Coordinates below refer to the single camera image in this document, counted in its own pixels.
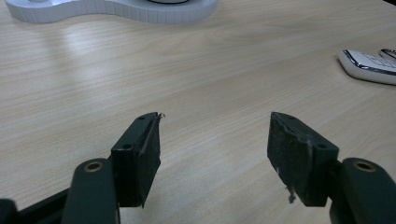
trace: light wooden surface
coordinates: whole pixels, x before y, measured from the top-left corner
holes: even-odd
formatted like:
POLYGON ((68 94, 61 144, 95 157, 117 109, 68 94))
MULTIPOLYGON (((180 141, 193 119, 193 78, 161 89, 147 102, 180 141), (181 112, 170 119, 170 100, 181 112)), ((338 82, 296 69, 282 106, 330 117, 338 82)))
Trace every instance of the light wooden surface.
POLYGON ((330 223, 288 202, 266 156, 271 111, 396 179, 396 87, 347 76, 342 49, 396 49, 380 0, 221 0, 188 25, 89 15, 52 24, 0 2, 0 198, 24 208, 159 111, 162 165, 122 223, 330 223))

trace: white object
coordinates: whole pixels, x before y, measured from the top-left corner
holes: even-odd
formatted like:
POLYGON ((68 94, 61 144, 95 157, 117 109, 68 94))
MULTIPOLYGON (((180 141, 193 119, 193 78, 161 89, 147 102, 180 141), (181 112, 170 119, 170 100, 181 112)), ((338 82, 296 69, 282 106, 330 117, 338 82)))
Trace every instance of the white object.
POLYGON ((396 85, 396 62, 345 49, 338 55, 341 65, 352 77, 396 85))
POLYGON ((6 0, 11 15, 31 23, 48 23, 86 14, 118 15, 163 24, 199 21, 211 15, 219 0, 161 4, 148 0, 6 0))

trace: silver object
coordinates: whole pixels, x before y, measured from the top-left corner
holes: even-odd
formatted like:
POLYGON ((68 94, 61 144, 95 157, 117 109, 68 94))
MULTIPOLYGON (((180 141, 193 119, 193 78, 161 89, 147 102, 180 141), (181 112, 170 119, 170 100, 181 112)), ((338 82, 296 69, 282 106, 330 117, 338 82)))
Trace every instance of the silver object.
POLYGON ((164 3, 164 4, 176 4, 176 3, 184 3, 189 0, 149 0, 149 1, 156 3, 164 3))
POLYGON ((379 51, 379 55, 381 55, 383 58, 396 62, 396 50, 394 49, 381 49, 379 51))

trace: white plastic base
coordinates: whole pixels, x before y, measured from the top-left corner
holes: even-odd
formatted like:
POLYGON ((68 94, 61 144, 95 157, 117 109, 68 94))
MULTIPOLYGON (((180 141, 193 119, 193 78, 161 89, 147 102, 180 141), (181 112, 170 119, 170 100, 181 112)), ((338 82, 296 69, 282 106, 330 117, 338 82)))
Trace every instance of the white plastic base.
POLYGON ((136 21, 180 24, 211 15, 218 1, 160 4, 148 0, 6 0, 6 4, 14 18, 31 23, 55 22, 86 14, 110 14, 136 21))

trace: metal rivet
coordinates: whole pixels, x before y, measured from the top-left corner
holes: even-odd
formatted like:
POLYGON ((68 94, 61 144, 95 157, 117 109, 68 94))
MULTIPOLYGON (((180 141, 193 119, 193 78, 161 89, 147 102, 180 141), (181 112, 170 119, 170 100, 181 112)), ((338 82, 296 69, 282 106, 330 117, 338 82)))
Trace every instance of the metal rivet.
POLYGON ((87 173, 93 173, 93 172, 96 172, 102 168, 103 168, 103 164, 101 162, 93 161, 84 167, 84 171, 87 173))
POLYGON ((372 173, 376 171, 376 168, 372 164, 365 161, 354 161, 353 165, 364 172, 372 173))

